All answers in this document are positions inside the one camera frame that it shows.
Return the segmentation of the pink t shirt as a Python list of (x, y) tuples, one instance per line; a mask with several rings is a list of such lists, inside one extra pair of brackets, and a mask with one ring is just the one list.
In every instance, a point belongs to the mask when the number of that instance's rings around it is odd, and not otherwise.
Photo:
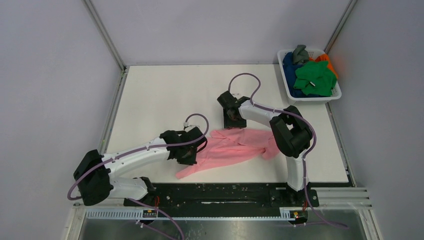
[(196, 164), (177, 172), (175, 177), (182, 179), (201, 171), (243, 163), (258, 156), (270, 160), (280, 153), (270, 130), (213, 130), (207, 138), (206, 147), (202, 147), (196, 154)]

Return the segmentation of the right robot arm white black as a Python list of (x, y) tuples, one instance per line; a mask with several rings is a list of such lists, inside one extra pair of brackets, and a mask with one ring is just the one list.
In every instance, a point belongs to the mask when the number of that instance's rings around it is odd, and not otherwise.
[(222, 94), (217, 101), (223, 108), (225, 129), (246, 128), (248, 120), (271, 129), (277, 148), (286, 157), (287, 185), (296, 192), (304, 190), (309, 182), (304, 171), (305, 154), (314, 135), (298, 109), (293, 105), (284, 110), (272, 109), (232, 94)]

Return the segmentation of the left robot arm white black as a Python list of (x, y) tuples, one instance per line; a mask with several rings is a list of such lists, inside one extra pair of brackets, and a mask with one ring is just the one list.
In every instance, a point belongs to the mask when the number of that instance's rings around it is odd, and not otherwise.
[(154, 163), (176, 160), (181, 165), (196, 164), (198, 148), (207, 143), (198, 127), (189, 131), (167, 130), (153, 140), (124, 151), (100, 154), (88, 151), (73, 173), (79, 196), (85, 206), (94, 206), (106, 199), (141, 200), (153, 192), (154, 186), (146, 176), (126, 178), (125, 174)]

